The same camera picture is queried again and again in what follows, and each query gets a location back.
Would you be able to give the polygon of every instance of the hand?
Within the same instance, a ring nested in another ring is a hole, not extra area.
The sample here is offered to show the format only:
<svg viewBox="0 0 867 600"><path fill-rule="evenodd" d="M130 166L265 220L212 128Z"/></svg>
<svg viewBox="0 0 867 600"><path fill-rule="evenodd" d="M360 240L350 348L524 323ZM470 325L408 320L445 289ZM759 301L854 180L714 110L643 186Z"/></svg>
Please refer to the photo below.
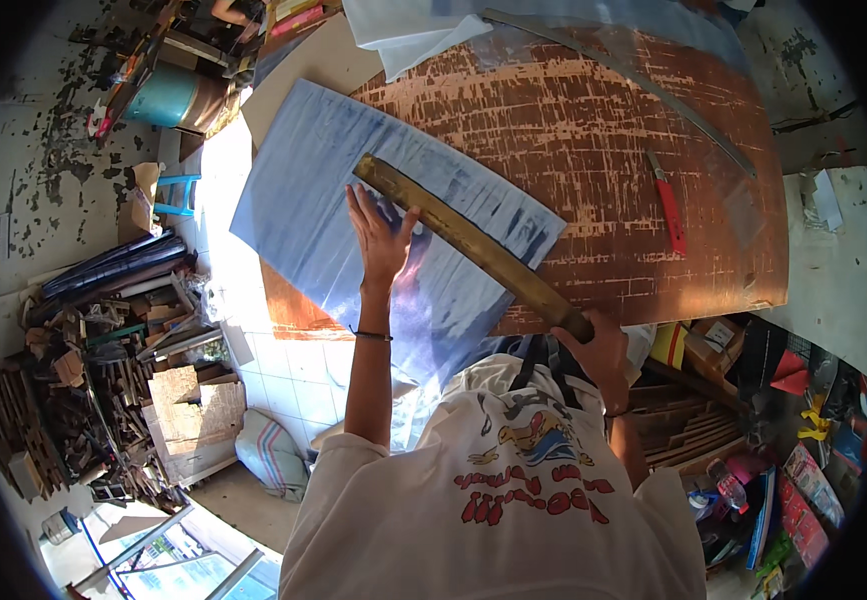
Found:
<svg viewBox="0 0 867 600"><path fill-rule="evenodd" d="M626 334L612 319L595 308L583 311L583 316L594 325L594 339L589 343L577 342L569 331L554 327L550 333L567 347L577 364L599 388L608 415L626 411L629 385L623 374L626 360Z"/></svg>
<svg viewBox="0 0 867 600"><path fill-rule="evenodd" d="M390 226L380 219L376 205L362 184L356 185L355 194L354 188L347 186L347 205L363 255L363 283L360 290L389 294L393 289L393 281L406 266L406 258L410 255L410 235L420 218L420 210L411 208L403 216L400 231L393 234Z"/></svg>
<svg viewBox="0 0 867 600"><path fill-rule="evenodd" d="M240 37L238 37L236 41L240 43L249 42L258 32L259 23L257 21L250 21L247 23L246 27L243 28L243 33L240 34Z"/></svg>

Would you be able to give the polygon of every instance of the black wristband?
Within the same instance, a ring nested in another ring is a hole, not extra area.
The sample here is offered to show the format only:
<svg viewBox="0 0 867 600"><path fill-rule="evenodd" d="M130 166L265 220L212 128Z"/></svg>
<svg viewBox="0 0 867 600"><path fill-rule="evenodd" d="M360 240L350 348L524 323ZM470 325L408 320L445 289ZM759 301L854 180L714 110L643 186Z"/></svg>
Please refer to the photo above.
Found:
<svg viewBox="0 0 867 600"><path fill-rule="evenodd" d="M368 340L378 340L379 342L393 342L393 338L385 333L370 333L369 331L354 331L352 325L347 325L354 335L358 338L366 338Z"/></svg>

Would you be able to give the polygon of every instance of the worn wooden tabletop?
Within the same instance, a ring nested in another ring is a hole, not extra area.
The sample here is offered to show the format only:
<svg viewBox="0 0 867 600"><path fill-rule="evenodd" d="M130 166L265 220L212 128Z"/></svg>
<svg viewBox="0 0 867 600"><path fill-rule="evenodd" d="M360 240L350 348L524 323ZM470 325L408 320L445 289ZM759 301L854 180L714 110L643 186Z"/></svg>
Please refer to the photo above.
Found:
<svg viewBox="0 0 867 600"><path fill-rule="evenodd" d="M591 31L573 33L604 50ZM726 134L754 163L756 179L655 96L535 40L491 69L462 44L392 83L380 73L352 97L464 152L567 221L538 273L575 306L597 306L632 325L784 304L783 181L752 81L710 54L629 36L638 70ZM686 257L671 250L647 148L673 188ZM316 307L287 308L304 298L266 265L263 275L283 337L342 335ZM546 330L514 304L494 333Z"/></svg>

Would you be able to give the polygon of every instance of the blue plastic stool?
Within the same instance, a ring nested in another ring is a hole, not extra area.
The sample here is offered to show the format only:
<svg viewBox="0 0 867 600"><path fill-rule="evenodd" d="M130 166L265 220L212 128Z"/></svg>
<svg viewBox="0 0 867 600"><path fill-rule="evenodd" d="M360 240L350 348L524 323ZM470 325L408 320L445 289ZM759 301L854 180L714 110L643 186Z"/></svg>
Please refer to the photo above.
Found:
<svg viewBox="0 0 867 600"><path fill-rule="evenodd" d="M163 198L166 200L166 203L154 202L153 211L165 212L169 215L192 217L193 209L190 208L190 189L193 187L193 182L199 180L199 178L199 174L172 174L157 179L158 188L167 186L170 190L169 192L163 193ZM183 203L179 206L176 206L173 203L173 186L176 184L185 184Z"/></svg>

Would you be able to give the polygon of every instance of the metal ruler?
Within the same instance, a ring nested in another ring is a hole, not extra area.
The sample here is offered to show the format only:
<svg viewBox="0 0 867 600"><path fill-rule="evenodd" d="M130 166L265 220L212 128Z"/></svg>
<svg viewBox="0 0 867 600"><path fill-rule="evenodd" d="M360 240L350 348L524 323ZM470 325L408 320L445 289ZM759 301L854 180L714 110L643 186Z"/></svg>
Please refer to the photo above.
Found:
<svg viewBox="0 0 867 600"><path fill-rule="evenodd" d="M707 138L712 139L717 146L723 149L723 151L727 153L728 157L730 157L731 159L733 159L734 162L739 164L740 168L743 169L746 174L750 175L752 178L755 178L757 176L757 170L754 168L753 163L750 162L750 160L743 155L739 148L734 146L733 142L731 142L726 135L719 132L713 125L707 123L707 121L704 120L703 117L697 114L695 110L680 101L680 99L673 96L662 87L656 85L650 79L643 77L643 75L637 73L634 69L626 66L622 62L610 57L607 54L603 54L602 52L594 50L590 46L584 46L583 44L566 35L562 31L552 30L548 28L540 21L540 19L537 19L535 17L509 14L507 12L501 12L492 8L486 8L480 14L480 17L489 19L491 21L496 21L498 23L503 23L504 25L510 25L511 27L516 27L517 29L522 29L525 32L530 32L532 34L535 34L536 36L540 36L541 38L546 38L551 42L557 42L558 44L562 44L564 46L567 46L571 50L575 50L576 52L583 54L585 57L597 61L598 63L609 69L617 71L620 75L631 80L634 84L640 86L645 91L648 91L657 98L660 98L660 101L666 104L671 109L674 109L678 113L682 114L684 118L690 121L699 130L701 130Z"/></svg>

